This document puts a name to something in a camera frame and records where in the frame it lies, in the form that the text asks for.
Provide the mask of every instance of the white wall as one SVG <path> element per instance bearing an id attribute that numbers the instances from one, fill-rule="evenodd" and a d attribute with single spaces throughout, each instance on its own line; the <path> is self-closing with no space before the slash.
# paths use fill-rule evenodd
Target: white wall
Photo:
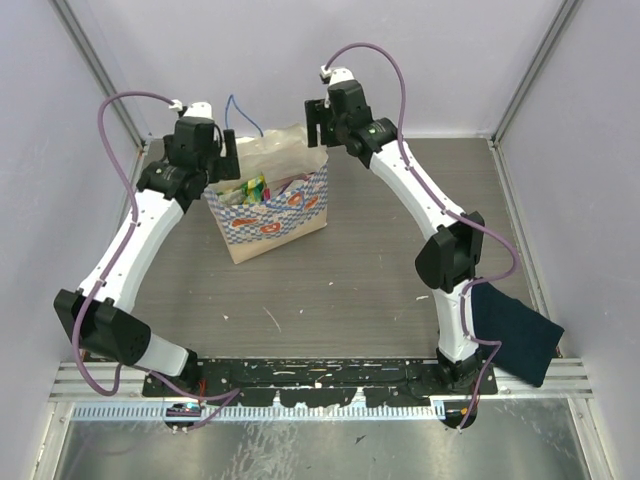
<path id="1" fill-rule="evenodd" d="M 0 465 L 21 479 L 70 353 L 53 299 L 99 260 L 123 195 L 95 127 L 101 93 L 48 2 L 3 1 L 0 44 Z M 135 147 L 109 120 L 131 168 Z"/>
<path id="2" fill-rule="evenodd" d="M 504 141 L 553 317 L 638 478 L 640 4 L 585 0 Z"/>
<path id="3" fill-rule="evenodd" d="M 238 101 L 267 127 L 303 120 L 323 96 L 319 66 L 354 41 L 378 43 L 407 79 L 406 132 L 491 134 L 561 0 L 71 0 L 120 89 Z M 342 60 L 378 116 L 398 112 L 393 70 L 373 52 Z M 169 120 L 143 107 L 155 135 Z M 236 122 L 243 133 L 251 131 Z"/>

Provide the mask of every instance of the folded cloth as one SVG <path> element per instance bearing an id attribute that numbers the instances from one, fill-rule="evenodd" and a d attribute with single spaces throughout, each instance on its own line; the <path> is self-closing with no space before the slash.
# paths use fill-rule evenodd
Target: folded cloth
<path id="1" fill-rule="evenodd" d="M 502 342 L 493 362 L 540 387 L 564 329 L 489 283 L 472 288 L 471 311 L 475 336 Z M 494 348 L 480 345 L 485 357 Z"/>

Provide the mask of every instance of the blue cord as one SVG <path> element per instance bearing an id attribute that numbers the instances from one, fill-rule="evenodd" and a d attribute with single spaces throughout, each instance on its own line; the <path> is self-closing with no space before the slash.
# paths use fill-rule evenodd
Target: blue cord
<path id="1" fill-rule="evenodd" d="M 251 125 L 253 125 L 254 127 L 256 127 L 258 129 L 258 132 L 260 132 L 260 136 L 264 137 L 264 132 L 262 131 L 262 129 L 260 128 L 260 125 L 258 125 L 256 122 L 254 122 L 253 120 L 251 120 L 251 118 L 249 117 L 249 115 L 247 115 L 246 113 L 244 113 L 240 107 L 238 106 L 238 104 L 236 103 L 236 97 L 233 95 L 233 93 L 231 95 L 229 95 L 229 98 L 227 99 L 227 106 L 224 107 L 224 126 L 226 129 L 229 129 L 229 108 L 231 107 L 231 102 L 233 102 L 233 106 L 236 108 L 236 110 L 238 111 L 238 113 L 240 115 L 242 115 Z"/>

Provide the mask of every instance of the orange printed graphic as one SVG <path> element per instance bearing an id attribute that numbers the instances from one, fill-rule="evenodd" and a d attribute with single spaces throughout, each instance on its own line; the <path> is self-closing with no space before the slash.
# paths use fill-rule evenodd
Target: orange printed graphic
<path id="1" fill-rule="evenodd" d="M 260 227 L 260 231 L 262 233 L 278 233 L 280 231 L 280 222 L 271 223 L 269 225 L 265 225 L 264 227 Z"/>
<path id="2" fill-rule="evenodd" d="M 309 202 L 304 206 L 305 210 L 309 210 L 310 208 L 312 208 L 316 203 L 318 203 L 318 196 L 316 195 L 315 197 L 313 197 L 311 200 L 309 200 Z"/>
<path id="3" fill-rule="evenodd" d="M 231 226 L 233 228 L 238 228 L 243 225 L 251 225 L 252 223 L 256 223 L 257 221 L 258 219 L 256 218 L 236 218 L 231 224 Z"/>
<path id="4" fill-rule="evenodd" d="M 295 195 L 291 195 L 291 198 L 287 201 L 287 203 L 289 205 L 291 205 L 292 207 L 295 207 L 301 201 L 302 201 L 302 194 L 300 192 L 298 192 Z"/>

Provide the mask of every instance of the black mounting plate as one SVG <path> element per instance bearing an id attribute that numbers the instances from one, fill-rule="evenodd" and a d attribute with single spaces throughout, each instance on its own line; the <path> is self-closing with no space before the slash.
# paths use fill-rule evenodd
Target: black mounting plate
<path id="1" fill-rule="evenodd" d="M 214 396 L 239 388 L 231 405 L 268 407 L 276 393 L 285 407 L 304 403 L 309 408 L 351 403 L 358 388 L 369 408 L 379 406 L 429 406 L 432 395 L 471 394 L 451 392 L 437 378 L 437 362 L 424 359 L 200 359 L 205 381 L 204 396 Z M 200 393 L 195 385 L 189 391 Z M 490 395 L 498 389 L 489 367 L 480 393 Z M 144 397 L 175 397 L 176 394 L 153 377 L 145 379 Z"/>

